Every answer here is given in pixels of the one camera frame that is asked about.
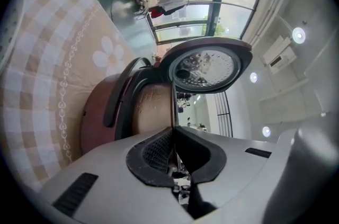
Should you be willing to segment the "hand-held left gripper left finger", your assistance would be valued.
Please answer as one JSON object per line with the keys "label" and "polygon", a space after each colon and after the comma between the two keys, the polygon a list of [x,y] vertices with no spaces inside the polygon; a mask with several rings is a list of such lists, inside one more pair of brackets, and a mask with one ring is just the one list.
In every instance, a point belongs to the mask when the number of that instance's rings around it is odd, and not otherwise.
{"label": "hand-held left gripper left finger", "polygon": [[172,129],[101,145],[70,164],[41,196],[80,224],[191,224],[167,167]]}

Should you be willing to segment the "table with checked cloth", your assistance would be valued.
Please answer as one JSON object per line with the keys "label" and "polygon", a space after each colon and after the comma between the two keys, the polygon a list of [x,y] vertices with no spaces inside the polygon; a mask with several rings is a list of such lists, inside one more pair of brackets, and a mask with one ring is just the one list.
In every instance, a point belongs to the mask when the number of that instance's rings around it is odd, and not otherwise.
{"label": "table with checked cloth", "polygon": [[78,125],[96,84],[155,40],[132,0],[17,0],[4,17],[11,54],[0,74],[0,151],[39,192],[80,157]]}

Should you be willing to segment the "dark round pot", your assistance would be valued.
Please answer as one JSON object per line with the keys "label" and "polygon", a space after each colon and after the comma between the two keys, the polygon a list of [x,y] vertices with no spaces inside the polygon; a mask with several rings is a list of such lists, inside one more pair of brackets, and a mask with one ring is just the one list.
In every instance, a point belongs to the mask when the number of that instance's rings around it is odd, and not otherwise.
{"label": "dark round pot", "polygon": [[174,126],[174,87],[172,84],[144,86],[136,100],[132,117],[132,134],[159,132]]}

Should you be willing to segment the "large glass window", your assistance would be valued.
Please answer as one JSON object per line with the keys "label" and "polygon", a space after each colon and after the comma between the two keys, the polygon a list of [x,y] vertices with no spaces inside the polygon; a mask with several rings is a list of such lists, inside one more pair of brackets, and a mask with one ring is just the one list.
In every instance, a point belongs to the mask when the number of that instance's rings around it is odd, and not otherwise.
{"label": "large glass window", "polygon": [[260,0],[185,0],[169,13],[159,5],[147,20],[158,45],[200,37],[241,39]]}

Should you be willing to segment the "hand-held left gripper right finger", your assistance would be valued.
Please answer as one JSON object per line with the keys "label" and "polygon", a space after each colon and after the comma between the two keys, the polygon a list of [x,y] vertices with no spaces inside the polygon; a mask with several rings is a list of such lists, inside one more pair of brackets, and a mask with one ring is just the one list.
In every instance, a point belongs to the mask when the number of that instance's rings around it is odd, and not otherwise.
{"label": "hand-held left gripper right finger", "polygon": [[256,186],[273,144],[174,128],[174,144],[191,178],[189,203],[174,224],[264,224],[271,188]]}

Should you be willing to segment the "purple rice cooker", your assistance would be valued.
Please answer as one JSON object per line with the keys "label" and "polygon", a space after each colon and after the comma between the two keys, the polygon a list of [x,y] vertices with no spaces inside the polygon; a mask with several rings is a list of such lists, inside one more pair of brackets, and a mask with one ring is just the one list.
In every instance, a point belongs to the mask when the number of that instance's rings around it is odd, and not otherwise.
{"label": "purple rice cooker", "polygon": [[237,81],[249,66],[250,44],[233,38],[203,37],[178,44],[152,64],[136,58],[119,74],[99,82],[88,97],[79,127],[81,153],[132,134],[132,117],[141,89],[149,84],[174,87],[174,126],[179,94],[216,94]]}

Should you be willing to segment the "white ceiling air conditioner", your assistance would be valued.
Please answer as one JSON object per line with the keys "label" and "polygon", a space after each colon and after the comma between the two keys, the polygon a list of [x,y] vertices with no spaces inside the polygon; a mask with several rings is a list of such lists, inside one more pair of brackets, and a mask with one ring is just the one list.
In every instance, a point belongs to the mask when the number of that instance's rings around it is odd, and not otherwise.
{"label": "white ceiling air conditioner", "polygon": [[283,38],[280,35],[263,55],[264,63],[272,75],[286,68],[297,58],[290,44],[289,37]]}

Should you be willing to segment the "black metal railing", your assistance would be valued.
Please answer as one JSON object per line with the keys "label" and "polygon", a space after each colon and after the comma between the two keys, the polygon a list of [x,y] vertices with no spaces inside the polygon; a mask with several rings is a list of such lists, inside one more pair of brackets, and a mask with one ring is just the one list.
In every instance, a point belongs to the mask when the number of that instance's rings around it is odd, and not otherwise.
{"label": "black metal railing", "polygon": [[214,98],[220,135],[233,138],[233,125],[226,92],[216,93]]}

